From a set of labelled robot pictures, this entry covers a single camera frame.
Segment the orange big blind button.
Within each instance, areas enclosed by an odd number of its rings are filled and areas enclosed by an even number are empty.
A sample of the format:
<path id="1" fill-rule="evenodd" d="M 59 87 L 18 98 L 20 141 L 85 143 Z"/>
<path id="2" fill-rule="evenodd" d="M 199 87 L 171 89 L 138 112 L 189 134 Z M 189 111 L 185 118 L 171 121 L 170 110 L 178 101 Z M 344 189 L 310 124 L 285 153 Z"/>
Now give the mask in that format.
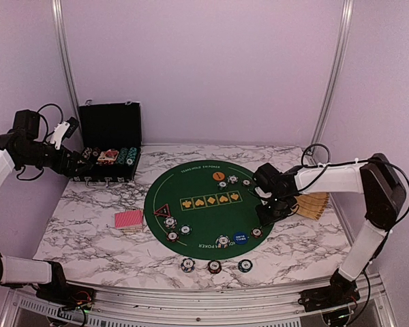
<path id="1" fill-rule="evenodd" d="M 226 175 L 223 172 L 214 172 L 212 177 L 215 181 L 224 181 Z"/>

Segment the red back card deck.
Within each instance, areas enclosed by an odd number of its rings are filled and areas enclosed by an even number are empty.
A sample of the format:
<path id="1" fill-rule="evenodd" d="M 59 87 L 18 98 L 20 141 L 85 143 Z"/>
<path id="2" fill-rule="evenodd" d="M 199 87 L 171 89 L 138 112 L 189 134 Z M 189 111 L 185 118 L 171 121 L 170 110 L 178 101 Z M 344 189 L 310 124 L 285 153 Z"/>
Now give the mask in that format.
<path id="1" fill-rule="evenodd" d="M 115 213 L 115 228 L 124 232 L 141 232 L 144 213 L 142 209 L 134 209 Z"/>

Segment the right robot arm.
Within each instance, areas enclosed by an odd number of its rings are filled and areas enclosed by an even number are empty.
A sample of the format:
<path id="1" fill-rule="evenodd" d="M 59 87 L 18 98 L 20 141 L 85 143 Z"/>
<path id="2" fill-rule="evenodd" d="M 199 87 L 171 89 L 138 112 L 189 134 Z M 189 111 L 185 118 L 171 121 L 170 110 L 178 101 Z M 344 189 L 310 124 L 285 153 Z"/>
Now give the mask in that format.
<path id="1" fill-rule="evenodd" d="M 143 214 L 156 239 L 184 257 L 185 272 L 200 259 L 217 274 L 222 260 L 238 257 L 239 270 L 247 273 L 253 266 L 248 253 L 291 216 L 308 216 L 328 193 L 357 193 L 365 201 L 359 235 L 324 290 L 324 299 L 338 305 L 409 211 L 409 182 L 382 153 L 344 163 L 301 164 L 285 172 L 270 163 L 250 171 L 226 161 L 187 162 L 155 180 Z"/>

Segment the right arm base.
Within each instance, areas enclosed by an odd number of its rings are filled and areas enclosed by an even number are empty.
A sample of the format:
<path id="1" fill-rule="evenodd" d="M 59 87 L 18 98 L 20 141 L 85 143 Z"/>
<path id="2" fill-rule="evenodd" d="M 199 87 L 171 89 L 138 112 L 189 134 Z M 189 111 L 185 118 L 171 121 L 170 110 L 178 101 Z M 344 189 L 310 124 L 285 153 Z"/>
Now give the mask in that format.
<path id="1" fill-rule="evenodd" d="M 337 269 L 330 278 L 330 284 L 301 291 L 298 303 L 306 312 L 330 309 L 358 301 L 361 297 L 355 280 L 349 281 Z"/>

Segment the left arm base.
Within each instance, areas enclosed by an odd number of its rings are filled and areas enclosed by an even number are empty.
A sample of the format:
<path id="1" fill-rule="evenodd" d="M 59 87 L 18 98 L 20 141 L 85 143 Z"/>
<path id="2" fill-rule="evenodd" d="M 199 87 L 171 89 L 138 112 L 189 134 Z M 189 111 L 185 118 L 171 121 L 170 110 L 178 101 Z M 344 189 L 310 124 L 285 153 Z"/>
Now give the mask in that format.
<path id="1" fill-rule="evenodd" d="M 80 309 L 91 305 L 95 290 L 90 287 L 69 284 L 65 278 L 62 265 L 48 261 L 52 273 L 51 282 L 39 284 L 36 296 L 42 300 L 62 305 L 65 311 Z"/>

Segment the blue small blind button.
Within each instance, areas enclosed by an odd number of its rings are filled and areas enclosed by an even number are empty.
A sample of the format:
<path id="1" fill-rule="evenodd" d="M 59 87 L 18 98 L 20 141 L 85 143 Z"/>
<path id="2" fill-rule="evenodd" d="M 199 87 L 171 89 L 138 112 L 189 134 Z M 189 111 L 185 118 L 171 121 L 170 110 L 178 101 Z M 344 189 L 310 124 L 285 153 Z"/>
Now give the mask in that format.
<path id="1" fill-rule="evenodd" d="M 246 245 L 249 240 L 249 236 L 244 232 L 236 232 L 232 236 L 232 240 L 237 245 Z"/>

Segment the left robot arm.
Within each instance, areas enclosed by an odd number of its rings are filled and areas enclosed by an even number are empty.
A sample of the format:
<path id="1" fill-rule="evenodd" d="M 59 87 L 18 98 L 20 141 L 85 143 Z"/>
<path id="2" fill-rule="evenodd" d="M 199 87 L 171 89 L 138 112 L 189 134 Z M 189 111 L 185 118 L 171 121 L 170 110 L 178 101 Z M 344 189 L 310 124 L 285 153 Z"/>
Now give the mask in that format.
<path id="1" fill-rule="evenodd" d="M 32 140 L 22 129 L 0 135 L 0 197 L 10 175 L 16 170 L 33 166 L 49 168 L 59 175 L 72 178 L 92 168 L 92 163 L 79 152 L 63 145 Z M 58 303 L 72 298 L 72 287 L 55 274 L 60 265 L 55 262 L 17 258 L 0 253 L 0 286 L 11 284 L 46 285 L 47 294 Z"/>

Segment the teal chip stack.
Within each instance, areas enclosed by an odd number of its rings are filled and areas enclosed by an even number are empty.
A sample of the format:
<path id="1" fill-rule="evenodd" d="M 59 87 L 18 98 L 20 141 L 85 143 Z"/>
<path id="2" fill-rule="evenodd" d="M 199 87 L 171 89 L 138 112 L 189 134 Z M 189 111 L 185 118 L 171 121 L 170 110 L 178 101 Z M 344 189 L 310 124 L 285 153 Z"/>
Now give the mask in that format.
<path id="1" fill-rule="evenodd" d="M 253 263 L 249 259 L 242 259 L 238 262 L 238 269 L 242 273 L 248 273 L 253 268 Z"/>

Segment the blue white chip stack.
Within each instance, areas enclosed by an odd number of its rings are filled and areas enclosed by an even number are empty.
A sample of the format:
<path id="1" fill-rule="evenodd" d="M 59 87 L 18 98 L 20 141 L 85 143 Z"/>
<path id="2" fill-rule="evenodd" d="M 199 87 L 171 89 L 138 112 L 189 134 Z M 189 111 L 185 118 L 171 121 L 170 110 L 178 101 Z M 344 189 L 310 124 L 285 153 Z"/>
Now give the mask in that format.
<path id="1" fill-rule="evenodd" d="M 190 273 L 195 269 L 195 261 L 191 258 L 184 258 L 181 262 L 181 270 L 185 273 Z"/>

